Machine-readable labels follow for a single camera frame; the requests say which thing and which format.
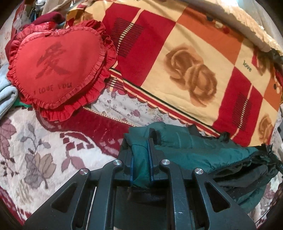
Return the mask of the green puffer jacket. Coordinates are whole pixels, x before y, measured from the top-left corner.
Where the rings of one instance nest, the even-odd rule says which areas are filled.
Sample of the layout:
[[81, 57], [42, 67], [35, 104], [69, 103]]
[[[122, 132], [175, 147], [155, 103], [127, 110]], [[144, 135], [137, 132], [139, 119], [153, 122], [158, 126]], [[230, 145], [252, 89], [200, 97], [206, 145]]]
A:
[[263, 197], [265, 188], [278, 174], [278, 159], [264, 146], [241, 147], [229, 139], [228, 133], [219, 137], [204, 137], [196, 126], [174, 126], [155, 122], [148, 126], [130, 127], [124, 140], [134, 157], [132, 185], [143, 191], [150, 189], [148, 139], [166, 159], [186, 170], [201, 168], [246, 213]]

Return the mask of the white floral plush blanket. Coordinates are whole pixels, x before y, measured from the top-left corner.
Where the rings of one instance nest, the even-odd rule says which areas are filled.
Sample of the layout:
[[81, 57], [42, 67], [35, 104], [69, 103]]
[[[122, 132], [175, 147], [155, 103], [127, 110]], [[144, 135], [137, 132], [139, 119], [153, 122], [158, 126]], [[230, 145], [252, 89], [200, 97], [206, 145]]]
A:
[[33, 109], [16, 108], [1, 119], [1, 201], [24, 222], [79, 169], [114, 160], [130, 123], [79, 109], [49, 122]]

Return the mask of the small floral bed sheet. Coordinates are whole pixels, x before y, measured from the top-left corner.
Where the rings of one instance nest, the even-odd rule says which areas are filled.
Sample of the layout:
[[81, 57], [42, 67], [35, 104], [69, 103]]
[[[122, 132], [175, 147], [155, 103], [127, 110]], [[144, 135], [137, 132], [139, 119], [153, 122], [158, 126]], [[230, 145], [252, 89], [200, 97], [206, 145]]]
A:
[[127, 94], [120, 95], [110, 89], [105, 89], [100, 97], [90, 105], [90, 108], [135, 126], [147, 126], [154, 122], [185, 126], [179, 120], [170, 118], [168, 114], [160, 112], [157, 108], [151, 108], [147, 103], [142, 103]]

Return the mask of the light blue cloth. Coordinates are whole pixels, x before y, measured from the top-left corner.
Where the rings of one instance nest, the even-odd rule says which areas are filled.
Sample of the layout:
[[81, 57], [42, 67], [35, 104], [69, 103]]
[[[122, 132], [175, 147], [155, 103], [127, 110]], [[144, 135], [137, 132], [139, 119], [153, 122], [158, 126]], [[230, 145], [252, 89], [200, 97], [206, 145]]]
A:
[[7, 78], [9, 64], [4, 64], [0, 69], [0, 118], [8, 112], [18, 97], [18, 90]]

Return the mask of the red heart-shaped pillow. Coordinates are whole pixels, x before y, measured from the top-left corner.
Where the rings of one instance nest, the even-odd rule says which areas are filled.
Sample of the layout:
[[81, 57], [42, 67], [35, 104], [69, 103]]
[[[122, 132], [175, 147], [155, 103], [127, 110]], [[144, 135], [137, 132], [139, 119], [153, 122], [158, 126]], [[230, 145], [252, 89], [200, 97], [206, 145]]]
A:
[[8, 79], [20, 100], [49, 121], [65, 121], [98, 99], [117, 60], [113, 41], [100, 21], [67, 29], [54, 22], [19, 32], [9, 51]]

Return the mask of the red cream rose blanket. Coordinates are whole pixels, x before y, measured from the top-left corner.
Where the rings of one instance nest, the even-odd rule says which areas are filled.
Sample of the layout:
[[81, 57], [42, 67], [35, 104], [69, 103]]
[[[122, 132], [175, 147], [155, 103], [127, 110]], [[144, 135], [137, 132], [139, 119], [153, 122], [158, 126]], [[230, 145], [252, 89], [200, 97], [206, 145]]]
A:
[[117, 50], [93, 109], [135, 98], [205, 134], [242, 146], [269, 144], [280, 107], [279, 69], [246, 35], [182, 1], [94, 1], [67, 13], [66, 26], [101, 21]]

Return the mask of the white fringed curtain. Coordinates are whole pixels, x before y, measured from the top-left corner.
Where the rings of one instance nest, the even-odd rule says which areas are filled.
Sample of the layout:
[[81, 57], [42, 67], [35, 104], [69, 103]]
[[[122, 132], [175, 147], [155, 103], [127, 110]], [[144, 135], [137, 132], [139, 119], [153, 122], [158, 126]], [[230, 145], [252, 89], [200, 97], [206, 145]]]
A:
[[276, 57], [282, 57], [282, 45], [269, 35], [264, 27], [256, 22], [237, 1], [187, 1], [190, 5], [206, 11], [237, 29], [253, 42], [261, 51], [272, 52]]

